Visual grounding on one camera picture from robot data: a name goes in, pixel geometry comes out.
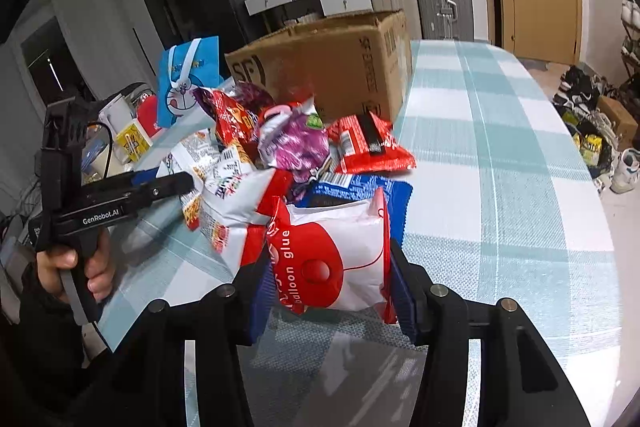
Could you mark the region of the person's left hand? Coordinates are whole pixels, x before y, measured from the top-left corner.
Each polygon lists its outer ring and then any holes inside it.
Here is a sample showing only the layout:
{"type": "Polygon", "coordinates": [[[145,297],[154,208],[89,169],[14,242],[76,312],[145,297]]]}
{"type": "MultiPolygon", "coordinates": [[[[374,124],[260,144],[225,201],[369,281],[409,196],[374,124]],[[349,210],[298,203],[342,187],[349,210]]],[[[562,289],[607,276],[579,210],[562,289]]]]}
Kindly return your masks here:
{"type": "MultiPolygon", "coordinates": [[[[39,251],[36,257],[38,280],[47,293],[62,303],[69,303],[60,277],[63,270],[73,269],[77,265],[78,254],[72,248],[56,246],[50,251],[39,251]]],[[[113,290],[115,265],[111,259],[110,233],[102,229],[98,246],[93,256],[85,261],[85,276],[88,289],[98,303],[113,290]]]]}

